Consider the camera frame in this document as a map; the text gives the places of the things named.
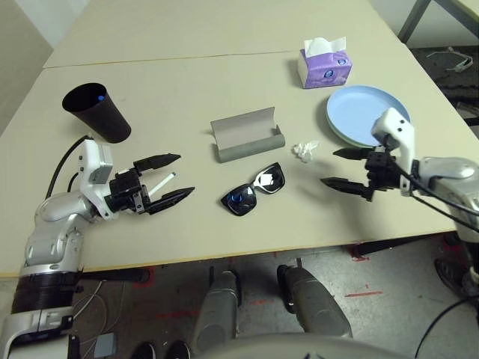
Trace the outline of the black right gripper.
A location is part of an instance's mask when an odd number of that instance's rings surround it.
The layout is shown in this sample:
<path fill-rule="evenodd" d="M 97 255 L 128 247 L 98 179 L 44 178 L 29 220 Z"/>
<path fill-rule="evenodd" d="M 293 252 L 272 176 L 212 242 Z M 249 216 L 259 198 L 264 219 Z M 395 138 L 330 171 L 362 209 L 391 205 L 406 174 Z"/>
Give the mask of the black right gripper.
<path fill-rule="evenodd" d="M 396 157 L 387 150 L 346 147 L 334 151 L 333 154 L 349 160 L 366 159 L 364 168 L 367 170 L 368 179 L 367 187 L 362 183 L 339 177 L 327 177 L 320 180 L 335 191 L 358 195 L 371 202 L 376 191 L 387 191 L 400 187 L 400 171 L 397 169 Z"/>

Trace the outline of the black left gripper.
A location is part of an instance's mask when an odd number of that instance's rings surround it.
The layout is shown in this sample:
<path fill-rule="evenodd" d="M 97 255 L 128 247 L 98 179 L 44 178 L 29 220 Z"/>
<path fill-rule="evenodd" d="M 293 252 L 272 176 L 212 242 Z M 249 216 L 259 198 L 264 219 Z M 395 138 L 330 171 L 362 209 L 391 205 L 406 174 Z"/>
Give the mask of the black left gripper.
<path fill-rule="evenodd" d="M 188 197 L 195 187 L 180 188 L 150 202 L 146 186 L 141 184 L 140 177 L 145 171 L 163 168 L 180 158 L 181 155 L 173 153 L 155 155 L 133 162 L 134 168 L 116 173 L 109 181 L 110 194 L 104 197 L 108 208 L 113 213 L 130 210 L 138 214 L 147 211 L 149 215 L 153 215 L 178 204 Z"/>

